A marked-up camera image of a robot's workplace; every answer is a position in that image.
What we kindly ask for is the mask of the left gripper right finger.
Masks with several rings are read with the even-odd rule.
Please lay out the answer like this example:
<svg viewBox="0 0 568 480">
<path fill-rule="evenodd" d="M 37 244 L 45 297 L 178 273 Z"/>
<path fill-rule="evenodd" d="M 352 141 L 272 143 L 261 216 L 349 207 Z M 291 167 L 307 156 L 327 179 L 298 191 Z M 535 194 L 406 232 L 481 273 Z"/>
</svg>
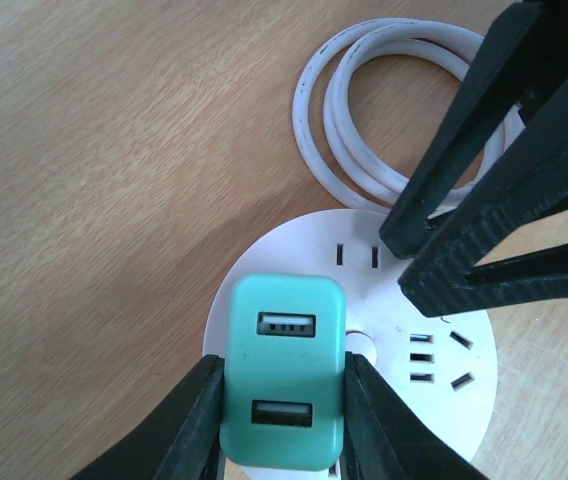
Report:
<svg viewBox="0 0 568 480">
<path fill-rule="evenodd" d="M 486 479 L 419 420 L 364 356 L 346 354 L 344 382 L 343 479 Z"/>
</svg>

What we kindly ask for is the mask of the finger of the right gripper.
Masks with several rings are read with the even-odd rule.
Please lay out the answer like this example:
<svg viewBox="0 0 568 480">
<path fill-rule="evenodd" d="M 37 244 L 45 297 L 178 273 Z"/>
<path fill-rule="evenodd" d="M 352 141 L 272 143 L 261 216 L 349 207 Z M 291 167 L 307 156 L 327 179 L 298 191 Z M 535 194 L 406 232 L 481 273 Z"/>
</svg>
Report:
<svg viewBox="0 0 568 480">
<path fill-rule="evenodd" d="M 568 79 L 421 249 L 398 284 L 426 317 L 568 298 L 568 244 L 482 264 L 519 227 L 568 210 Z"/>
<path fill-rule="evenodd" d="M 531 121 L 568 79 L 568 1 L 521 1 L 490 25 L 436 135 L 380 228 L 390 252 L 412 258 L 428 242 L 428 217 L 481 147 L 521 105 Z"/>
</svg>

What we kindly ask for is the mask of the green plug adapter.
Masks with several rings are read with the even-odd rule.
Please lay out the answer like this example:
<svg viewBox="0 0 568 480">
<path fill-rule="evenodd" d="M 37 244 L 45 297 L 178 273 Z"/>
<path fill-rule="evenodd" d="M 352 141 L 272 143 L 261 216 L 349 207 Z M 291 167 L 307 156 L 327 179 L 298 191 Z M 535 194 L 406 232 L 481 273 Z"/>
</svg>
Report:
<svg viewBox="0 0 568 480">
<path fill-rule="evenodd" d="M 346 297 L 324 276 L 233 287 L 220 444 L 247 467 L 321 471 L 343 449 Z"/>
</svg>

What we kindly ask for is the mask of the round white socket base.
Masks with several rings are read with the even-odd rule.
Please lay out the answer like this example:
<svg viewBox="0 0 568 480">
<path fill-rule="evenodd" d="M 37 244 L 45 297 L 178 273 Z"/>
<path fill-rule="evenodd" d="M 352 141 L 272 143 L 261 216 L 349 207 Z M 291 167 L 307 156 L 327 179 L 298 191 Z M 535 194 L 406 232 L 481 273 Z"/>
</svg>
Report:
<svg viewBox="0 0 568 480">
<path fill-rule="evenodd" d="M 497 355 L 489 316 L 471 312 L 428 318 L 401 292 L 407 269 L 383 245 L 383 215 L 325 210 L 275 228 L 236 261 L 213 301 L 205 354 L 225 359 L 230 298 L 251 274 L 328 277 L 346 297 L 345 357 L 364 356 L 419 420 L 468 461 L 477 452 L 493 412 Z M 247 467 L 252 479 L 343 479 L 341 455 L 321 471 Z"/>
</svg>

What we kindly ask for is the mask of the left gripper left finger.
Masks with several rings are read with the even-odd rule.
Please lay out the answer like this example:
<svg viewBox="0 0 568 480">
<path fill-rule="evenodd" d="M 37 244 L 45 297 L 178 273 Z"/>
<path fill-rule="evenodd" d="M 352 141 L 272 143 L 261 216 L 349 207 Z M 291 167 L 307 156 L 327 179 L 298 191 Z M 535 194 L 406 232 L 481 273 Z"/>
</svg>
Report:
<svg viewBox="0 0 568 480">
<path fill-rule="evenodd" d="M 73 478 L 222 479 L 223 374 L 223 358 L 204 356 L 138 426 Z"/>
</svg>

